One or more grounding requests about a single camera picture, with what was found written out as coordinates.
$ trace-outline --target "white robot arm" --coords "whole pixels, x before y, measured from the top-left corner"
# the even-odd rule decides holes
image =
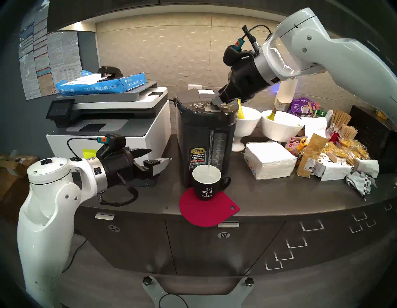
[[[134,158],[151,150],[130,151],[125,147],[124,137],[108,134],[106,138],[111,142],[98,151],[97,157],[53,157],[28,168],[30,191],[19,211],[18,250],[26,292],[44,308],[59,306],[57,281],[69,256],[78,206],[107,188],[123,183],[134,195],[124,204],[130,203],[136,200],[138,192],[126,182],[136,177],[153,178],[170,161],[146,160],[140,166]],[[81,176],[81,190],[72,179],[72,170],[76,169]]]
[[[252,58],[248,60],[247,54],[237,51],[234,46],[226,49],[224,62],[232,68],[229,83],[213,100],[215,105],[228,103],[237,97],[247,100],[280,81],[327,70],[338,86],[397,123],[395,74],[360,42],[331,39],[310,8],[300,10],[281,22],[262,46],[249,32],[245,33],[255,53],[248,55]]]

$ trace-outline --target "metal pull handle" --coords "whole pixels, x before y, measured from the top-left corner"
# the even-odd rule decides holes
[[[369,225],[367,221],[365,222],[367,224],[368,228],[373,227],[374,225],[376,225],[376,221],[374,219],[373,219],[373,221],[374,221],[374,223],[372,225]]]
[[[104,220],[113,220],[115,215],[112,214],[103,214],[103,213],[97,213],[95,215],[96,219],[104,219]]]
[[[239,223],[218,223],[218,228],[239,228]]]
[[[302,239],[303,239],[304,245],[301,245],[301,246],[291,246],[291,245],[289,245],[289,242],[288,242],[288,240],[285,240],[285,242],[287,243],[287,247],[288,247],[288,248],[299,248],[299,247],[306,247],[306,246],[307,246],[307,242],[306,242],[306,240],[305,240],[305,238],[304,238],[304,237],[302,237]]]
[[[289,251],[289,253],[291,254],[290,258],[278,259],[276,253],[274,253],[274,257],[276,258],[276,261],[292,260],[294,258],[294,255],[292,254],[292,251]]]
[[[310,229],[310,230],[306,230],[306,229],[304,228],[304,226],[303,226],[303,224],[302,224],[302,222],[301,222],[301,221],[299,221],[299,223],[301,224],[301,227],[302,227],[302,230],[303,230],[303,232],[317,231],[317,230],[322,230],[322,229],[324,229],[324,226],[323,226],[323,224],[322,224],[321,220],[319,220],[319,219],[318,219],[317,221],[319,222],[319,224],[320,224],[321,228],[317,228],[317,229]]]
[[[351,227],[349,227],[349,229],[350,229],[350,231],[352,232],[352,233],[356,233],[356,232],[360,232],[360,231],[362,231],[362,226],[360,225],[360,224],[358,224],[359,226],[360,226],[360,230],[357,230],[357,231],[353,231],[352,230],[352,228]]]
[[[283,268],[283,264],[279,261],[280,267],[275,267],[275,268],[269,268],[267,262],[265,262],[266,270],[271,271],[272,269],[280,269]]]
[[[362,219],[357,219],[356,216],[354,216],[354,214],[351,214],[351,215],[353,216],[355,221],[362,221],[362,220],[365,220],[368,218],[365,212],[363,212],[363,214],[364,214],[364,218],[362,218]]]

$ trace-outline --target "knob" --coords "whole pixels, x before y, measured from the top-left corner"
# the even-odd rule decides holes
[[[245,279],[245,285],[247,286],[247,287],[252,287],[253,285],[254,285],[254,279],[252,279],[252,278],[247,278],[247,279]]]
[[[151,285],[152,284],[152,278],[150,278],[149,276],[143,278],[143,284],[144,285]]]

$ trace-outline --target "brown paper bag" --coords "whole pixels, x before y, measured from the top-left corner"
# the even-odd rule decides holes
[[[327,142],[327,138],[313,134],[303,153],[301,163],[299,164],[297,171],[299,176],[310,178],[310,174],[312,173],[313,167],[320,156],[321,150],[325,147]]]

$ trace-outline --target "white printer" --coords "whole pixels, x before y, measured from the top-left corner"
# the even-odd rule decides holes
[[[152,150],[136,159],[143,165],[146,159],[162,157],[171,135],[168,91],[165,87],[157,87],[155,81],[124,93],[58,96],[46,119],[53,120],[57,127],[47,135],[47,140],[58,157],[74,156],[67,145],[70,138],[96,138],[116,133],[125,137],[130,149]],[[84,154],[95,153],[102,144],[73,139],[69,145],[77,156],[84,157]]]

